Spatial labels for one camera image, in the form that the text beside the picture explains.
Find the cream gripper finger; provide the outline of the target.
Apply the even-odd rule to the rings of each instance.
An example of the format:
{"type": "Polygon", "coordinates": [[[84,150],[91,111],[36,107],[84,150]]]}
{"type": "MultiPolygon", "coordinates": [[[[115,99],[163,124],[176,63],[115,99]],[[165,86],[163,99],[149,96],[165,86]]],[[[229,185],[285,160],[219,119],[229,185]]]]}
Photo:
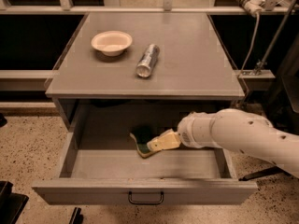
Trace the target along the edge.
{"type": "Polygon", "coordinates": [[[150,151],[161,151],[178,148],[180,146],[180,139],[177,132],[169,129],[159,136],[153,138],[147,143],[147,147],[150,151]]]}

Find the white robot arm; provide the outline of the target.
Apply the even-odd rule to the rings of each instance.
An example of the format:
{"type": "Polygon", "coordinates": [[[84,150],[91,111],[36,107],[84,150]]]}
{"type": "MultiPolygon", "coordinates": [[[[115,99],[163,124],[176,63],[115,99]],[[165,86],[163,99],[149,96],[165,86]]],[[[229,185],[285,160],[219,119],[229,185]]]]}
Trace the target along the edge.
{"type": "Polygon", "coordinates": [[[267,118],[242,110],[192,112],[179,122],[175,131],[168,130],[147,143],[151,151],[179,145],[244,153],[299,177],[299,136],[280,131],[267,118]]]}

